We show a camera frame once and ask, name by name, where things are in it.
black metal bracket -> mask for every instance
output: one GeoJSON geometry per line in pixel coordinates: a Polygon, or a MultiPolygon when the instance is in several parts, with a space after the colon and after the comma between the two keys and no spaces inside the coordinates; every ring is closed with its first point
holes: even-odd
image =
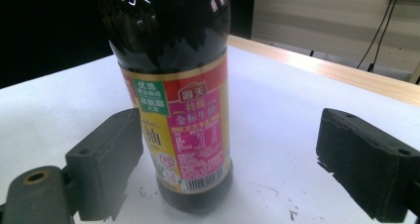
{"type": "Polygon", "coordinates": [[[319,164],[370,218],[402,222],[420,215],[420,153],[346,112],[324,109],[316,153],[319,164]]]}
{"type": "Polygon", "coordinates": [[[117,217],[143,153],[139,109],[114,114],[71,149],[67,166],[29,170],[10,184],[0,224],[73,223],[117,217]]]}

pink label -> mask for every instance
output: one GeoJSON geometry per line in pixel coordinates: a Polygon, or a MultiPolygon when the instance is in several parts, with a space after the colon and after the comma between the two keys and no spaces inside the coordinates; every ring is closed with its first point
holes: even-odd
{"type": "Polygon", "coordinates": [[[206,176],[223,164],[219,89],[205,88],[205,83],[188,85],[180,95],[191,92],[193,99],[169,103],[172,116],[167,121],[182,179],[206,176]]]}

black cable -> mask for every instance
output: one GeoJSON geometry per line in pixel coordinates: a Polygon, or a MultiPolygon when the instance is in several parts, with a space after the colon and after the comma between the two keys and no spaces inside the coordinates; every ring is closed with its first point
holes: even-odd
{"type": "Polygon", "coordinates": [[[368,55],[368,52],[370,51],[371,46],[373,45],[374,40],[376,39],[377,34],[379,33],[380,28],[381,28],[381,27],[382,27],[382,25],[383,25],[383,22],[385,22],[385,18],[386,18],[386,15],[388,14],[388,10],[389,10],[389,7],[391,6],[391,3],[392,3],[392,0],[389,0],[388,6],[386,7],[385,14],[383,15],[383,18],[382,18],[382,22],[380,23],[379,27],[377,28],[377,31],[376,31],[376,33],[374,34],[373,40],[371,40],[370,46],[368,47],[367,52],[365,53],[364,57],[362,58],[362,60],[361,60],[361,62],[359,63],[359,65],[358,65],[358,67],[357,67],[357,68],[359,68],[359,67],[361,66],[362,62],[365,60],[366,56],[368,55]]]}
{"type": "Polygon", "coordinates": [[[397,1],[398,0],[394,0],[394,3],[392,4],[392,8],[391,8],[391,11],[389,12],[388,20],[386,21],[386,25],[385,25],[385,28],[383,29],[382,36],[380,36],[379,43],[377,44],[376,55],[374,56],[374,61],[373,61],[370,72],[373,72],[374,65],[376,64],[377,55],[379,54],[379,50],[380,50],[380,44],[382,43],[383,36],[385,35],[386,29],[388,28],[389,22],[391,21],[392,12],[393,12],[393,9],[395,8],[395,4],[397,1]]]}

screw hole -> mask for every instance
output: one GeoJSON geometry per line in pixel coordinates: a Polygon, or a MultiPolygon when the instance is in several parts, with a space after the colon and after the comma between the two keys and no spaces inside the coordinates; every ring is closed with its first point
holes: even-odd
{"type": "Polygon", "coordinates": [[[47,171],[38,171],[38,172],[32,173],[24,179],[24,184],[32,185],[32,184],[42,182],[44,179],[48,177],[48,175],[49,173],[47,171]]]}
{"type": "Polygon", "coordinates": [[[89,154],[89,153],[90,153],[90,150],[89,150],[89,149],[83,149],[83,150],[81,150],[79,153],[80,153],[81,155],[87,155],[87,154],[89,154]]]}
{"type": "Polygon", "coordinates": [[[405,151],[403,149],[398,149],[398,153],[401,154],[401,155],[404,155],[404,156],[410,156],[411,155],[410,152],[405,151]]]}

barcode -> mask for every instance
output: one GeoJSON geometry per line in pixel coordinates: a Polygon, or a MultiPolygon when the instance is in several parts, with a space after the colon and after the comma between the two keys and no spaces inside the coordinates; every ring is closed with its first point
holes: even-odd
{"type": "Polygon", "coordinates": [[[217,169],[215,172],[213,172],[212,174],[208,176],[197,178],[194,180],[188,180],[186,182],[186,188],[188,189],[188,191],[202,190],[213,185],[214,183],[219,181],[222,177],[223,177],[223,166],[221,166],[219,169],[217,169]]]}

